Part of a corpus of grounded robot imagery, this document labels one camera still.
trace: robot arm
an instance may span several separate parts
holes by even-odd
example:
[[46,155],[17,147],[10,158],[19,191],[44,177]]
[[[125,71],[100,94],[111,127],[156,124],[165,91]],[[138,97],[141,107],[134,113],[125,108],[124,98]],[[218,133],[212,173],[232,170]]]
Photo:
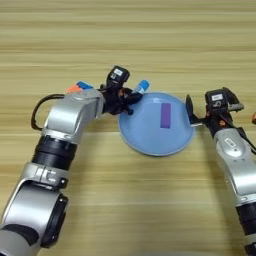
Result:
[[242,128],[233,125],[231,111],[240,111],[243,105],[227,88],[206,93],[206,117],[193,113],[193,104],[187,96],[186,107],[192,125],[205,124],[215,142],[218,163],[230,191],[245,233],[245,250],[256,255],[256,164],[252,153],[255,147]]
[[0,256],[35,256],[57,242],[68,204],[60,190],[68,184],[68,170],[85,126],[105,112],[132,114],[129,105],[142,98],[123,88],[128,78],[127,70],[115,66],[101,89],[79,88],[57,100],[5,208]]

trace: purple rectangular block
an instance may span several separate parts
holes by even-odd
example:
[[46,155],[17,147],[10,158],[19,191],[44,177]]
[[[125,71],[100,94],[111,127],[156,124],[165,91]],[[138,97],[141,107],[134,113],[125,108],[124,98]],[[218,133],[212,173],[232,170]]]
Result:
[[161,106],[161,128],[171,128],[171,104],[162,103]]

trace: blue plate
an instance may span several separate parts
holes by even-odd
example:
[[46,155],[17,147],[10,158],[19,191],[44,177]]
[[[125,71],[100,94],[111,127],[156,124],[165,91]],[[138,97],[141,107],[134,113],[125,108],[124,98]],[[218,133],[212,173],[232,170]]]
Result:
[[175,154],[192,140],[185,104],[165,93],[145,93],[131,106],[134,114],[119,115],[119,131],[133,149],[153,156]]

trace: table surface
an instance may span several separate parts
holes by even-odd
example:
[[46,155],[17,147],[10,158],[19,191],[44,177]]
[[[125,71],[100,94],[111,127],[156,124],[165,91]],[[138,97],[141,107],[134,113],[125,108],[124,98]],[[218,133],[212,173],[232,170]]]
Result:
[[[255,0],[2,0],[0,210],[39,139],[37,101],[78,80],[98,86],[115,64],[130,70],[130,87],[148,79],[151,91],[190,93],[201,115],[204,93],[229,87],[246,107],[234,121],[256,142],[255,42]],[[106,115],[87,127],[64,193],[60,240],[42,256],[244,255],[204,128],[181,153],[155,158],[129,148]]]

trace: cable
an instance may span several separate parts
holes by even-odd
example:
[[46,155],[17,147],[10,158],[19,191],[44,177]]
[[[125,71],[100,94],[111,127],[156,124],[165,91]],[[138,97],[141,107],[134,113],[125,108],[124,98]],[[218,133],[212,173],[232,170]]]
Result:
[[34,130],[38,130],[38,131],[42,131],[42,128],[37,126],[36,124],[36,114],[37,114],[37,111],[38,109],[40,108],[40,106],[48,101],[48,100],[56,100],[56,99],[63,99],[64,98],[64,94],[50,94],[44,98],[42,98],[35,106],[34,110],[33,110],[33,113],[32,113],[32,116],[31,116],[31,127],[32,129]]
[[245,132],[243,132],[241,129],[237,128],[233,123],[229,122],[229,120],[227,120],[222,114],[220,114],[220,117],[229,125],[231,126],[232,128],[235,128],[240,136],[249,143],[249,145],[251,146],[251,150],[252,150],[252,153],[254,155],[256,155],[256,147],[254,146],[254,144],[249,140],[249,138],[246,136]]

